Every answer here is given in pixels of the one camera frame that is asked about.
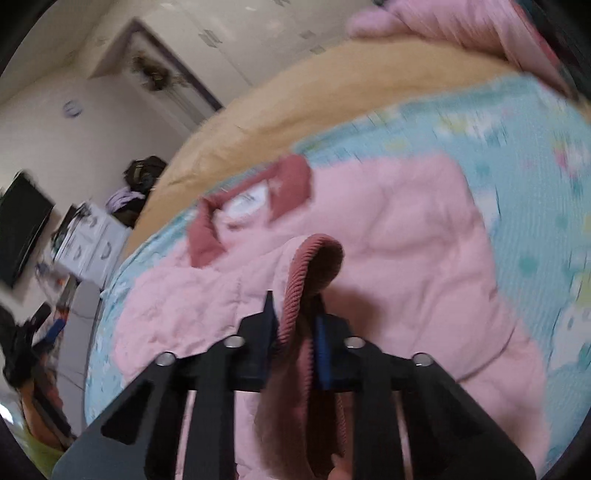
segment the white cabinet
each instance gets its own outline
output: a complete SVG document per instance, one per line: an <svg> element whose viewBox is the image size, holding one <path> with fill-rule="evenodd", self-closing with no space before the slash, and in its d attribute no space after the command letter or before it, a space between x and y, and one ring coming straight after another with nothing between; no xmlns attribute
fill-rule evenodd
<svg viewBox="0 0 591 480"><path fill-rule="evenodd" d="M195 26L257 85L345 37L371 0L178 0Z"/></svg>
<svg viewBox="0 0 591 480"><path fill-rule="evenodd" d="M173 3L141 17L142 23L199 79L222 105L246 93L244 78L194 18Z"/></svg>

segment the black bag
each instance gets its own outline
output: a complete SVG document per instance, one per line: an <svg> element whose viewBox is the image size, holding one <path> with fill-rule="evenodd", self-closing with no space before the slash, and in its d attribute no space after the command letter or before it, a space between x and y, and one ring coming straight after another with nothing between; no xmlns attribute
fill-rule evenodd
<svg viewBox="0 0 591 480"><path fill-rule="evenodd" d="M133 191L148 196L167 166L164 160L154 156L134 160L124 172L125 181Z"/></svg>

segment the bed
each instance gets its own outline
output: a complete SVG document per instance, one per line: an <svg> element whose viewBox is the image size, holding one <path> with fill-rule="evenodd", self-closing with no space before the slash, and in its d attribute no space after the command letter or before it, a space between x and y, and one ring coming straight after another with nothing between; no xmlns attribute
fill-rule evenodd
<svg viewBox="0 0 591 480"><path fill-rule="evenodd" d="M499 288L545 356L551 448L541 473L551 475L591 406L591 128L507 62L412 38L347 41L230 104L189 139L103 294L86 420L124 386L109 354L126 295L185 235L200 195L288 151L318 167L433 150L462 167L491 237Z"/></svg>

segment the television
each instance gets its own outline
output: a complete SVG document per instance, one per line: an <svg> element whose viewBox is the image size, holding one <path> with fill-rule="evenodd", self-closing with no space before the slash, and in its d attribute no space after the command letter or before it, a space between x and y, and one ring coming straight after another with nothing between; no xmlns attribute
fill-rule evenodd
<svg viewBox="0 0 591 480"><path fill-rule="evenodd" d="M20 172L0 197L0 281L13 288L54 204Z"/></svg>

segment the light blue bedsheet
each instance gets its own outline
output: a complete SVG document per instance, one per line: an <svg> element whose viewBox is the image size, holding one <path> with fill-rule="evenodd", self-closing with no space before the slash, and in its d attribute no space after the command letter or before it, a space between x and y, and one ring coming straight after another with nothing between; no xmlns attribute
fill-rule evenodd
<svg viewBox="0 0 591 480"><path fill-rule="evenodd" d="M432 151L461 165L491 235L499 288L545 357L553 465L591 407L591 128L579 113L532 77L508 76L372 112L293 151L312 167ZM134 279L193 216L194 208L183 212L149 239L106 291L87 378L89 421L122 389L109 353Z"/></svg>

